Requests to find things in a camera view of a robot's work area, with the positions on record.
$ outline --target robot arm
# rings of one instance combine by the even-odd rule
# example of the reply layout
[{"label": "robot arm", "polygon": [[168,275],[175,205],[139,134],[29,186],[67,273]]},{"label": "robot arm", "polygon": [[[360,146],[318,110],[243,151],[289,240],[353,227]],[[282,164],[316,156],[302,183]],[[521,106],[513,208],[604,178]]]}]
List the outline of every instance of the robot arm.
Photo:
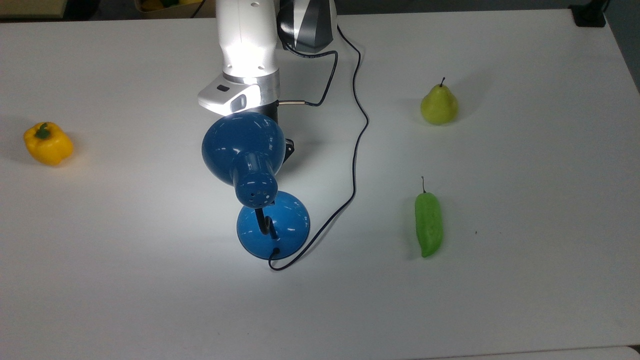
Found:
[{"label": "robot arm", "polygon": [[216,13],[222,74],[198,94],[198,102],[223,116],[275,103],[280,78],[273,1],[218,0]]},{"label": "robot arm", "polygon": [[273,0],[218,0],[216,14],[223,72],[198,94],[198,102],[223,116],[254,110],[277,121],[278,35],[298,51],[324,49],[337,23],[333,0],[282,0],[277,21]]}]

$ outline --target green chili pepper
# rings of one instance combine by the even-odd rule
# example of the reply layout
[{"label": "green chili pepper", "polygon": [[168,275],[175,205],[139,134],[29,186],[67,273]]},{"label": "green chili pepper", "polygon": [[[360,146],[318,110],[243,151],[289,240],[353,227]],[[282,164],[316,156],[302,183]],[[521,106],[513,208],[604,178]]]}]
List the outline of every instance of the green chili pepper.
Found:
[{"label": "green chili pepper", "polygon": [[440,203],[432,193],[424,189],[422,176],[422,194],[415,198],[415,233],[422,249],[422,257],[432,255],[442,244],[442,212]]}]

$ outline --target power cord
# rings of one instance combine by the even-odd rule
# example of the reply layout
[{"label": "power cord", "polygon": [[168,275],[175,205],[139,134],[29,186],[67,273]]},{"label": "power cord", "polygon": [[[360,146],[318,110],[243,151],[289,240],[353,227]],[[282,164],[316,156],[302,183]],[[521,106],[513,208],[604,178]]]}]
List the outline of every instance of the power cord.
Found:
[{"label": "power cord", "polygon": [[360,51],[358,50],[357,47],[355,47],[342,33],[342,30],[340,30],[340,26],[338,26],[338,32],[340,33],[340,36],[344,39],[344,41],[349,44],[349,46],[351,46],[352,49],[354,49],[356,51],[356,53],[358,53],[358,63],[356,64],[356,69],[353,71],[353,79],[351,80],[351,89],[353,91],[353,98],[356,101],[356,104],[358,105],[358,108],[360,109],[360,112],[362,112],[362,115],[365,118],[365,125],[362,128],[362,130],[360,131],[360,134],[358,135],[358,139],[356,140],[356,144],[355,144],[355,148],[353,149],[353,159],[351,161],[351,181],[352,181],[352,185],[353,185],[353,191],[351,192],[351,197],[341,206],[338,208],[338,210],[336,210],[330,217],[329,219],[324,223],[324,225],[322,225],[322,227],[320,228],[320,230],[317,231],[316,235],[314,235],[314,237],[309,241],[309,243],[307,244],[307,246],[305,246],[304,249],[302,249],[302,251],[300,251],[300,253],[293,259],[291,260],[288,264],[281,266],[279,268],[273,266],[272,262],[273,262],[273,257],[278,255],[280,253],[280,249],[275,248],[273,249],[273,253],[271,253],[270,257],[269,257],[269,267],[274,270],[274,271],[281,271],[284,270],[288,267],[290,267],[291,265],[293,265],[299,258],[302,257],[302,255],[304,255],[307,250],[309,248],[311,248],[311,246],[316,242],[316,240],[318,239],[318,237],[320,237],[320,234],[322,234],[322,232],[324,231],[324,229],[326,229],[327,226],[329,226],[329,224],[347,207],[349,206],[349,204],[351,204],[351,201],[353,201],[353,199],[356,197],[356,159],[358,157],[358,148],[360,146],[360,139],[362,139],[362,135],[364,134],[365,130],[367,129],[367,127],[369,127],[369,116],[367,115],[367,112],[364,110],[364,108],[362,107],[362,104],[360,104],[360,100],[358,99],[358,94],[356,93],[356,77],[358,75],[358,70],[360,70],[360,64],[362,63],[362,54],[360,53]]},{"label": "power cord", "polygon": [[338,66],[338,52],[335,51],[335,50],[331,50],[331,51],[327,51],[327,52],[321,53],[321,54],[309,55],[309,54],[303,54],[303,53],[300,53],[300,52],[294,50],[291,47],[291,45],[287,44],[287,42],[285,42],[285,41],[283,41],[282,44],[290,52],[300,56],[301,58],[305,58],[305,59],[317,59],[317,58],[322,58],[322,57],[327,56],[327,55],[334,55],[333,68],[331,69],[331,75],[329,75],[329,80],[326,83],[326,87],[324,88],[324,93],[322,94],[322,98],[320,99],[320,101],[318,101],[318,102],[308,102],[308,101],[304,101],[304,100],[278,101],[278,104],[302,104],[302,105],[309,105],[309,106],[320,106],[320,105],[322,105],[322,103],[324,102],[324,98],[326,97],[326,94],[329,92],[329,87],[331,86],[331,81],[333,80],[333,75],[335,74],[335,68]]},{"label": "power cord", "polygon": [[202,0],[202,2],[200,3],[200,5],[198,5],[198,8],[196,9],[196,11],[193,12],[193,15],[191,16],[191,19],[193,19],[194,17],[196,17],[196,15],[198,14],[198,12],[200,11],[200,9],[202,9],[202,5],[204,5],[204,2],[206,0]]}]

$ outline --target lamp shade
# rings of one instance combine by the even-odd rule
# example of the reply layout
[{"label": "lamp shade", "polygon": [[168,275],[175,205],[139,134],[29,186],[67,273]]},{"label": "lamp shade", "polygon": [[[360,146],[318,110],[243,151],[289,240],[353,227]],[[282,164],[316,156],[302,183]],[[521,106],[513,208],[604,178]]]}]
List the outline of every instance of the lamp shade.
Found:
[{"label": "lamp shade", "polygon": [[247,208],[263,208],[278,193],[275,174],[285,155],[285,138],[266,115],[243,111],[216,121],[202,140],[202,159],[220,180],[236,189]]}]

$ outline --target green pear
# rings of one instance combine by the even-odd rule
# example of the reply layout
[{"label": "green pear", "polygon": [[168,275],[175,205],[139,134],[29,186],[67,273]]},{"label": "green pear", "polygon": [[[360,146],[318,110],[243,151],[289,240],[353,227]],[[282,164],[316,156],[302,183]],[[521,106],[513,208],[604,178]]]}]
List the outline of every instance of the green pear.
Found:
[{"label": "green pear", "polygon": [[450,122],[458,114],[458,100],[444,83],[444,78],[439,85],[434,86],[420,103],[422,117],[435,125]]}]

